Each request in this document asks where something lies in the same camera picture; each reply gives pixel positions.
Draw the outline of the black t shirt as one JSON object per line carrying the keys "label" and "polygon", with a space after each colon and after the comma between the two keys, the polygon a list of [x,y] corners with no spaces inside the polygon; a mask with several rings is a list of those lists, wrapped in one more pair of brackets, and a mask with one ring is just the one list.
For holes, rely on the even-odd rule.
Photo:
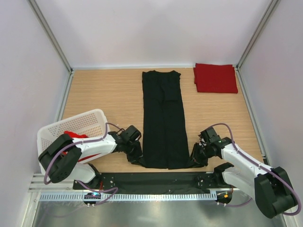
{"label": "black t shirt", "polygon": [[143,167],[191,168],[180,76],[174,70],[142,73]]}

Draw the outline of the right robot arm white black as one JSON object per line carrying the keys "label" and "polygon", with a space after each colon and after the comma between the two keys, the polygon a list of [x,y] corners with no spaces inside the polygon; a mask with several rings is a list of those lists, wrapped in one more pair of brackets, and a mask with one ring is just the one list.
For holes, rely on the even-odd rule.
{"label": "right robot arm white black", "polygon": [[302,203],[282,167],[273,168],[258,161],[242,150],[233,136],[221,138],[213,126],[201,131],[199,138],[191,155],[196,165],[206,164],[211,157],[226,161],[214,169],[215,185],[228,184],[240,189],[267,218],[279,214],[295,216],[301,212]]}

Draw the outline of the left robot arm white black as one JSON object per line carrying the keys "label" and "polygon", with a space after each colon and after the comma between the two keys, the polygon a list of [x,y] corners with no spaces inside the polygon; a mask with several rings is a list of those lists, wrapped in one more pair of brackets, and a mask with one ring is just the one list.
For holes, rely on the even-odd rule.
{"label": "left robot arm white black", "polygon": [[45,171],[44,184],[74,180],[83,188],[96,189],[102,181],[101,174],[90,162],[124,152],[130,163],[140,163],[141,136],[133,125],[119,131],[105,131],[100,137],[73,138],[64,133],[38,156]]}

